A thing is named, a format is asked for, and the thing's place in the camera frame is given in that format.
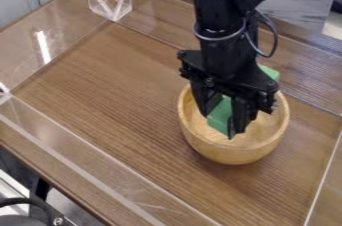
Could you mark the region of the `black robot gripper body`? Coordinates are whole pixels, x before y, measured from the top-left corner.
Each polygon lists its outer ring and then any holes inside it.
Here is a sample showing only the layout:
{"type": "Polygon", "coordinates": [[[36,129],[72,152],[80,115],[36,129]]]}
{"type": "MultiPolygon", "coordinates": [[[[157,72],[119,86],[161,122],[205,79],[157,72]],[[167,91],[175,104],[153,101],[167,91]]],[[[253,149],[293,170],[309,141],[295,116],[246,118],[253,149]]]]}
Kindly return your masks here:
{"type": "Polygon", "coordinates": [[[241,97],[258,112],[273,112],[279,85],[259,69],[258,24],[243,21],[237,29],[211,30],[194,24],[201,48],[181,50],[181,76],[191,82],[215,85],[218,93],[241,97]]]}

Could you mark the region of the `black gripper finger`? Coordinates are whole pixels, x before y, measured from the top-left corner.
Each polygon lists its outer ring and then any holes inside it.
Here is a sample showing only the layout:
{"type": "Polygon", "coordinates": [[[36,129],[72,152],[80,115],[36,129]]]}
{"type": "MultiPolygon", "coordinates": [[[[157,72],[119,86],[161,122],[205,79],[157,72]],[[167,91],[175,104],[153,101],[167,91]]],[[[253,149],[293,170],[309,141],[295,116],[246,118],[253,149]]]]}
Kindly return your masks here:
{"type": "Polygon", "coordinates": [[[199,112],[206,117],[222,101],[222,96],[215,85],[209,85],[205,82],[191,82],[191,90],[199,112]]]}
{"type": "Polygon", "coordinates": [[[230,139],[246,132],[246,128],[250,122],[257,119],[257,115],[255,104],[241,97],[235,97],[231,101],[231,116],[227,121],[227,136],[230,139]]]}

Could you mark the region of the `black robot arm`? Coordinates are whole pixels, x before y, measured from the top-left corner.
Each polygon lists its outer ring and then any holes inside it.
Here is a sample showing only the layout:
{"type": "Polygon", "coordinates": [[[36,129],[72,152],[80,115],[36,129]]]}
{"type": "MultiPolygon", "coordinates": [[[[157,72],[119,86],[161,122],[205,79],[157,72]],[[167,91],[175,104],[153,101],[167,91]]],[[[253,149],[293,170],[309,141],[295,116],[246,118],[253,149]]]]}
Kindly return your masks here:
{"type": "Polygon", "coordinates": [[[225,120],[230,138],[246,132],[258,113],[270,114],[277,103],[278,81],[262,70],[258,59],[271,58],[258,46],[258,25],[273,27],[259,12],[265,0],[193,0],[197,50],[182,50],[181,76],[190,87],[199,112],[209,116],[229,98],[225,120]]]}

